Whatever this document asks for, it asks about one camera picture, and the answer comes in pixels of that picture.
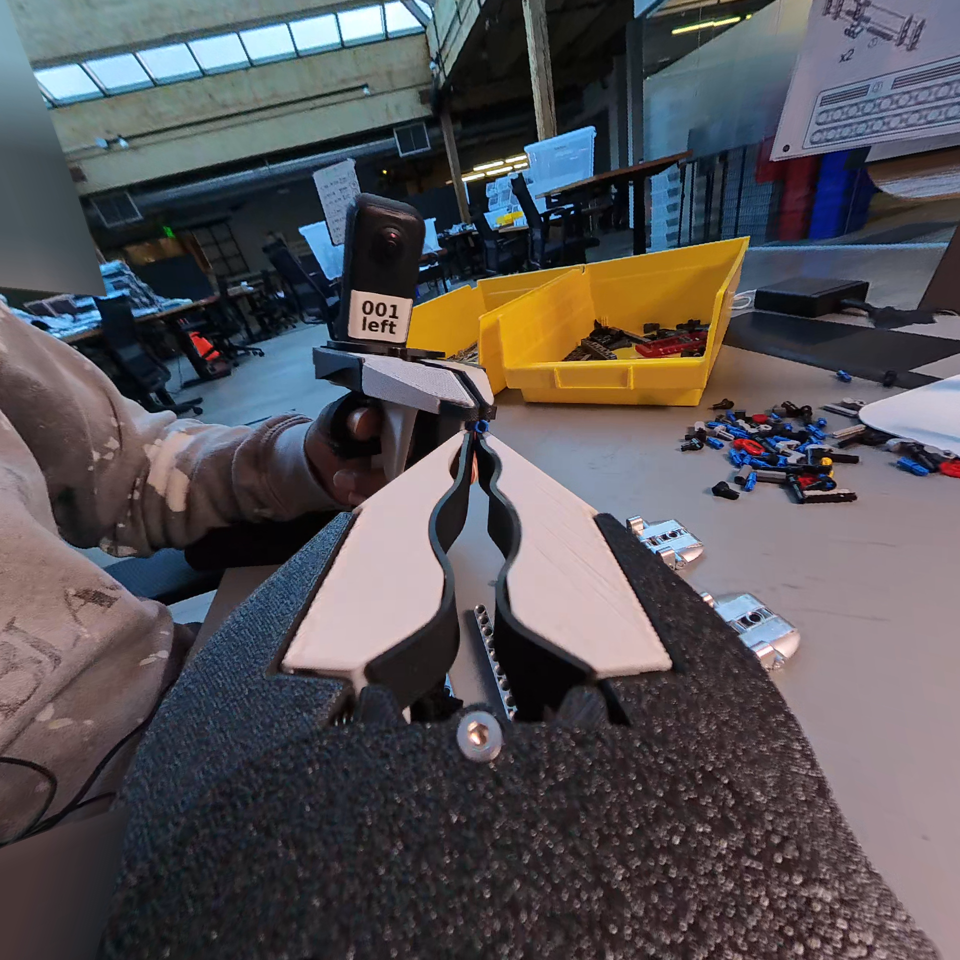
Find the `pile of mixed toy pins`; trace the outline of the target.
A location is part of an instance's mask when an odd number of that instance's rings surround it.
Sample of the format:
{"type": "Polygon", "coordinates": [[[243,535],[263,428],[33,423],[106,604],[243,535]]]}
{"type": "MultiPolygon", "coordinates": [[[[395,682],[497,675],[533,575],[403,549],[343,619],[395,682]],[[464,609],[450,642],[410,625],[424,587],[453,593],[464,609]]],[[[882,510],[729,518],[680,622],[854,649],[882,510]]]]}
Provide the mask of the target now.
{"type": "Polygon", "coordinates": [[[765,484],[802,506],[855,503],[858,493],[843,485],[837,469],[859,464],[861,448],[890,453],[902,474],[958,478],[958,453],[870,426],[865,407],[863,400],[844,397],[817,409],[784,401],[750,412],[725,398],[709,407],[712,419],[686,429],[678,452],[722,455],[729,477],[709,491],[730,501],[765,484]]]}

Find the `yellow bin with grey beams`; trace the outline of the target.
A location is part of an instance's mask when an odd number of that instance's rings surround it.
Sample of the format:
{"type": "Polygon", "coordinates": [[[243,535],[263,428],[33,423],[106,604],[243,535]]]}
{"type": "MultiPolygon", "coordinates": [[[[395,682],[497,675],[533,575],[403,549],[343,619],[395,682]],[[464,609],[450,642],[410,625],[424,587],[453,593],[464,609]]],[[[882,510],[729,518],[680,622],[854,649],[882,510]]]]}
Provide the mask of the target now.
{"type": "Polygon", "coordinates": [[[558,280],[582,273],[583,265],[532,270],[479,279],[414,306],[407,346],[450,358],[472,345],[491,381],[503,373],[499,315],[512,301],[558,280]]]}

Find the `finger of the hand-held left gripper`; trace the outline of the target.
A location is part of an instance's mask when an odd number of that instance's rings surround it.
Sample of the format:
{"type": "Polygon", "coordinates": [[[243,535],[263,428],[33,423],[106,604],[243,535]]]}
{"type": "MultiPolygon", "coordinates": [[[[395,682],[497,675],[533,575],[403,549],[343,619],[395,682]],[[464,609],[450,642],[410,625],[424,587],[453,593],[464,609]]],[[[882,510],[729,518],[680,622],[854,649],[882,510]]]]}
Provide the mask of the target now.
{"type": "Polygon", "coordinates": [[[486,370],[475,364],[440,358],[423,358],[423,366],[431,366],[452,373],[462,387],[473,397],[474,405],[481,411],[495,412],[496,397],[486,370]]]}
{"type": "Polygon", "coordinates": [[[398,357],[369,355],[363,359],[362,393],[434,415],[476,417],[480,410],[479,400],[458,371],[398,357]]]}

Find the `black office chair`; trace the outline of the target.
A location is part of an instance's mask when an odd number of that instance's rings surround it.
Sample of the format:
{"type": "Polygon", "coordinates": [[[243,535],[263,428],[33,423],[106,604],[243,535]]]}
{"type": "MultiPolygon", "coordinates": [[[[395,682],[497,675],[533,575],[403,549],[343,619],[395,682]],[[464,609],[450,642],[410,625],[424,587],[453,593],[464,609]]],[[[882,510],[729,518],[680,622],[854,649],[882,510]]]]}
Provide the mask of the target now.
{"type": "Polygon", "coordinates": [[[126,295],[95,296],[93,301],[101,318],[102,340],[119,372],[117,383],[124,396],[137,401],[150,413],[203,414],[201,397],[174,401],[167,390],[171,372],[139,339],[126,295]]]}

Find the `pile of black red beams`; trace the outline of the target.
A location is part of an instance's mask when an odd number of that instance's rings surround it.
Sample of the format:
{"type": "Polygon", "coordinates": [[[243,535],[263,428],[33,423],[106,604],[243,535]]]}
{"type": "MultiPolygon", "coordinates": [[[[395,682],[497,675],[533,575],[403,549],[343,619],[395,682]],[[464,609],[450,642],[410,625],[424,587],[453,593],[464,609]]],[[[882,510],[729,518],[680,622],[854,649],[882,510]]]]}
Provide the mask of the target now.
{"type": "Polygon", "coordinates": [[[640,333],[595,319],[588,336],[564,362],[634,361],[639,359],[697,358],[704,356],[711,331],[708,322],[690,318],[675,328],[647,322],[640,333]]]}

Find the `black desk mat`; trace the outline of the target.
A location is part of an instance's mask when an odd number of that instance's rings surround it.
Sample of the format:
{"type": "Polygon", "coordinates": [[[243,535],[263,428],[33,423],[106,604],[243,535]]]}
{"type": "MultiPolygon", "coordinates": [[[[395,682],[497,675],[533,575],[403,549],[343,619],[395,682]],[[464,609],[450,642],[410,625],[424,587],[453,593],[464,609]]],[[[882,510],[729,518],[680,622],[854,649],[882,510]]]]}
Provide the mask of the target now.
{"type": "Polygon", "coordinates": [[[844,320],[746,311],[729,321],[725,345],[904,389],[958,375],[957,339],[844,320]]]}

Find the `white notice sheet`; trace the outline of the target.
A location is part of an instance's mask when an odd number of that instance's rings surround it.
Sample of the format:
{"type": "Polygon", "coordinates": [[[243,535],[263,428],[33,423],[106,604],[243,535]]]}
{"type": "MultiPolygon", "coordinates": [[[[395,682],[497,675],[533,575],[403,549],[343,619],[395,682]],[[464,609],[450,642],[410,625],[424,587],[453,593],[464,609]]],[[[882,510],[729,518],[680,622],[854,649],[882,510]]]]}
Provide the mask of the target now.
{"type": "Polygon", "coordinates": [[[331,244],[334,247],[343,246],[349,210],[361,193],[354,158],[318,169],[313,173],[313,181],[331,244]]]}

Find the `wooden background table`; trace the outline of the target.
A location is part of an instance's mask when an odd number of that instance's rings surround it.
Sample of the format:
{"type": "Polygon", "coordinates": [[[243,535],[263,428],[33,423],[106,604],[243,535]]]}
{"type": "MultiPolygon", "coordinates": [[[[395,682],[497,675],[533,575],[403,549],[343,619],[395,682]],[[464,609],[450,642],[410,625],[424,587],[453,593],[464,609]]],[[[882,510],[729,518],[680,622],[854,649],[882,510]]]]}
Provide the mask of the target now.
{"type": "Polygon", "coordinates": [[[665,173],[672,166],[683,166],[692,157],[692,150],[684,150],[644,160],[570,184],[542,190],[535,194],[534,198],[545,199],[550,210],[573,207],[585,211],[593,201],[602,199],[611,191],[626,194],[631,217],[631,252],[634,256],[641,256],[647,253],[647,231],[650,226],[650,215],[645,205],[647,182],[654,176],[665,173]]]}

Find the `silver toy engine block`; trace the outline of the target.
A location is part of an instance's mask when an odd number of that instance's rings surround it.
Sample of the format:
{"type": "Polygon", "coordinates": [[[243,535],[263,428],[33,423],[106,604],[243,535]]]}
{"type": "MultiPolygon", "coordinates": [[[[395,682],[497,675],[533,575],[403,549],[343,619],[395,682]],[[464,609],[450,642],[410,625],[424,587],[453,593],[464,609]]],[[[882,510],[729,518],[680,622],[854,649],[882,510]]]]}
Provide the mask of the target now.
{"type": "Polygon", "coordinates": [[[701,594],[766,671],[782,668],[798,651],[799,631],[750,593],[701,594]]]}
{"type": "Polygon", "coordinates": [[[683,570],[703,555],[702,541],[676,519],[648,523],[634,516],[626,523],[631,534],[671,570],[683,570]]]}

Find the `wooden post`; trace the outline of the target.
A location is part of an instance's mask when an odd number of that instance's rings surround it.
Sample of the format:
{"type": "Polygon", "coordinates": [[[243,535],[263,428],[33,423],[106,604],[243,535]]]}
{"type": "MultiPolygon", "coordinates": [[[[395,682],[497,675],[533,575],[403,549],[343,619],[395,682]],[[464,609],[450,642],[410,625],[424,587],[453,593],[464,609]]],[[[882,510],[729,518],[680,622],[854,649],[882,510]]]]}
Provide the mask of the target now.
{"type": "Polygon", "coordinates": [[[557,137],[555,91],[549,48],[546,1],[522,1],[538,141],[557,137]]]}

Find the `black power adapter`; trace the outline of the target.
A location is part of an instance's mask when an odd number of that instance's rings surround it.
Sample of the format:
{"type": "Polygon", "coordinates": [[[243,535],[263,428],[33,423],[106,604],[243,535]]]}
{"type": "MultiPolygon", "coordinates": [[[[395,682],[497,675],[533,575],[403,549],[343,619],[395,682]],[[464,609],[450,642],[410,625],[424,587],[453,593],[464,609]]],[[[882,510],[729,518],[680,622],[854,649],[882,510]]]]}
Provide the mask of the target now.
{"type": "Polygon", "coordinates": [[[869,290],[867,280],[793,277],[757,288],[753,309],[815,319],[842,312],[848,302],[864,303],[869,290]]]}

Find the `white wooden book stand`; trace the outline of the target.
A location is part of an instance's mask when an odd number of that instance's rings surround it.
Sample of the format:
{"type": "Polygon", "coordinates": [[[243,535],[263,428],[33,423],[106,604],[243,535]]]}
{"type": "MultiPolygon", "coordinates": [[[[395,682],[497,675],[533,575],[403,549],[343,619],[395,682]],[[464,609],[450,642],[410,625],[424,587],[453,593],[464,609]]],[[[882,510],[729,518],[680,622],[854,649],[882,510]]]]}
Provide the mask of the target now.
{"type": "MultiPolygon", "coordinates": [[[[870,163],[882,190],[906,200],[957,199],[958,147],[870,163]]],[[[947,246],[920,302],[958,311],[958,237],[947,246]]],[[[859,418],[875,430],[938,450],[959,452],[959,376],[954,375],[864,406],[859,418]]]]}

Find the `dark object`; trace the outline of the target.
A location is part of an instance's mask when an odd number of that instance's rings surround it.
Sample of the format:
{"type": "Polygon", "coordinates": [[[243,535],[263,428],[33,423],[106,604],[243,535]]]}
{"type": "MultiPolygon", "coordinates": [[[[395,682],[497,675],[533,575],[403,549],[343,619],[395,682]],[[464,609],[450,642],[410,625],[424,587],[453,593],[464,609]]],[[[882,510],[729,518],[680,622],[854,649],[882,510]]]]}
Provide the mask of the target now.
{"type": "Polygon", "coordinates": [[[184,558],[198,571],[282,565],[340,513],[313,511],[288,521],[242,522],[212,529],[184,547],[184,558]]]}

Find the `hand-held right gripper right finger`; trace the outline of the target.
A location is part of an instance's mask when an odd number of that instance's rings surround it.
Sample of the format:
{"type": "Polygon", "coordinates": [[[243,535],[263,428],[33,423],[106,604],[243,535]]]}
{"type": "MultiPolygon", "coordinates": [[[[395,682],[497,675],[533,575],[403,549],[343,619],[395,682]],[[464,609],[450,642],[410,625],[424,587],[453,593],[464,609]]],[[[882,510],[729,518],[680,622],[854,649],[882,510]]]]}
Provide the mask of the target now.
{"type": "Polygon", "coordinates": [[[607,711],[623,714],[610,682],[675,668],[639,594],[642,546],[497,438],[477,438],[477,466],[502,556],[494,645],[515,721],[553,718],[576,688],[600,690],[607,711]]]}

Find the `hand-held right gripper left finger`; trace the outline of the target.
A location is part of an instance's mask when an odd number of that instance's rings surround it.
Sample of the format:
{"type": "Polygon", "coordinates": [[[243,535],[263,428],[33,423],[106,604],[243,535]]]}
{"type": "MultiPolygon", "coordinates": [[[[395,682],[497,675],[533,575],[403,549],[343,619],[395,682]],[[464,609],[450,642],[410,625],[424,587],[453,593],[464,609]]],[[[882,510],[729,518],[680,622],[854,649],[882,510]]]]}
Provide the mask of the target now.
{"type": "Polygon", "coordinates": [[[469,510],[474,435],[462,431],[353,512],[281,660],[282,672],[378,685],[407,709],[460,645],[449,553],[469,510]]]}

